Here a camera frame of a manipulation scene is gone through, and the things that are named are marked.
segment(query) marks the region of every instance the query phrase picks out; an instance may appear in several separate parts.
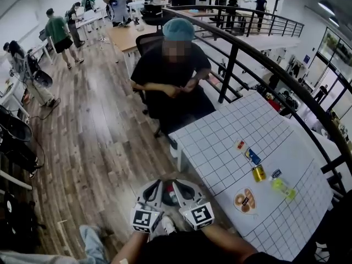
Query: grid pattern tablecloth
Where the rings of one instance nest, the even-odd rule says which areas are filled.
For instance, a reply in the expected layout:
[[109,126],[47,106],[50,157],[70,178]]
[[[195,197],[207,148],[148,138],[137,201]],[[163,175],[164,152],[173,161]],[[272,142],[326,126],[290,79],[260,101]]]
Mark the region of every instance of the grid pattern tablecloth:
[[[332,192],[309,151],[261,95],[252,91],[170,136],[245,239],[279,259],[290,261],[299,253],[325,214]],[[234,147],[237,139],[259,156],[268,176],[277,168],[283,171],[297,192],[294,201],[288,203],[269,183],[254,182],[254,164]],[[255,193],[255,218],[233,205],[243,187]]]

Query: light blue jeans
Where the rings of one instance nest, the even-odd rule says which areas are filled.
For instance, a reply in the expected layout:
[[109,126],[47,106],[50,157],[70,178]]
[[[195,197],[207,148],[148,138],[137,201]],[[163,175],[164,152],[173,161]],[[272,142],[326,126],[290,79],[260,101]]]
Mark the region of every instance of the light blue jeans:
[[14,251],[0,251],[0,259],[5,264],[109,264],[97,229],[82,225],[79,230],[86,246],[86,259],[76,260],[62,255],[21,254]]

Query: fluorescent light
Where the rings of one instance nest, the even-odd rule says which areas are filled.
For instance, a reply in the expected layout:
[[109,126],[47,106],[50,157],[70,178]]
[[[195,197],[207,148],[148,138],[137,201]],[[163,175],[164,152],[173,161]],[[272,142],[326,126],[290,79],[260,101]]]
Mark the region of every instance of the fluorescent light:
[[332,6],[326,1],[320,1],[319,6],[322,7],[325,11],[327,11],[330,15],[335,15]]
[[331,17],[329,18],[329,20],[330,20],[334,25],[336,25],[338,28],[340,27],[339,21],[338,21],[337,18],[335,18],[334,16],[331,16]]

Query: person's hand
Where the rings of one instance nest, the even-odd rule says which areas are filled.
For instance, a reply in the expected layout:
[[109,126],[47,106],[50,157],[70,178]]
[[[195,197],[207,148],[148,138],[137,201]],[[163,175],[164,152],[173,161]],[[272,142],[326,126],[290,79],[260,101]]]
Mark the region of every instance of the person's hand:
[[186,93],[190,93],[193,91],[193,89],[198,85],[199,81],[197,79],[190,79],[186,86],[182,87],[181,90]]
[[176,98],[177,95],[180,94],[181,88],[165,84],[162,91],[170,98]]

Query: yellow can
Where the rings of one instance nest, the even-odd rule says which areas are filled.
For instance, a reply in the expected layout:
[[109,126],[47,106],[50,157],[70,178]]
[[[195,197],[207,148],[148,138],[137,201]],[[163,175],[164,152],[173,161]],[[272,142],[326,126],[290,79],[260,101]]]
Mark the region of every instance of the yellow can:
[[253,173],[255,182],[261,182],[266,179],[266,174],[261,164],[254,166],[252,168],[252,173]]

